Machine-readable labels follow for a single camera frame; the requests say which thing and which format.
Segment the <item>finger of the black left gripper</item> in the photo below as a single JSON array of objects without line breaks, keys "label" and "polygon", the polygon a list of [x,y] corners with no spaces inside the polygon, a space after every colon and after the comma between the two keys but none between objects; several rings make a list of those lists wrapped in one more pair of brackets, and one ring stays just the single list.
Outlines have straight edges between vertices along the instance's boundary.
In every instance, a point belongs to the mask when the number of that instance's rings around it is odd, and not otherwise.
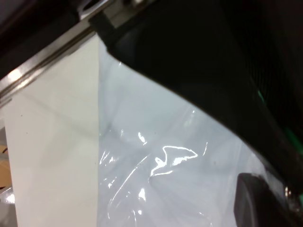
[{"label": "finger of the black left gripper", "polygon": [[114,25],[104,11],[89,20],[107,52],[205,111],[252,146],[286,187],[287,227],[303,224],[299,155],[258,95],[227,18],[228,0],[149,0]]},{"label": "finger of the black left gripper", "polygon": [[303,3],[229,0],[227,18],[258,95],[303,153]]}]

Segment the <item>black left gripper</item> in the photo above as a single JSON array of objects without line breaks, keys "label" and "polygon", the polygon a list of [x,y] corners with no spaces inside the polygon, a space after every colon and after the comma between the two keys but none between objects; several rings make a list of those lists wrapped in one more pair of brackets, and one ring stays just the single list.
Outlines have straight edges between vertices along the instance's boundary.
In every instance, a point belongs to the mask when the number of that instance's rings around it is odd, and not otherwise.
[{"label": "black left gripper", "polygon": [[89,20],[104,11],[115,26],[147,0],[3,0],[0,3],[0,102],[73,52],[93,34]]}]

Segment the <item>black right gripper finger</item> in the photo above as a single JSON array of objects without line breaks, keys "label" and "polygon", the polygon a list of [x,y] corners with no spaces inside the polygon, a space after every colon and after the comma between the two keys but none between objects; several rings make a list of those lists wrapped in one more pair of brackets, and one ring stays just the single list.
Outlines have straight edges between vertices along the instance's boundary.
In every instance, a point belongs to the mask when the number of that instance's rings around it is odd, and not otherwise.
[{"label": "black right gripper finger", "polygon": [[288,219],[267,183],[241,173],[237,177],[234,217],[238,227],[286,227]]}]

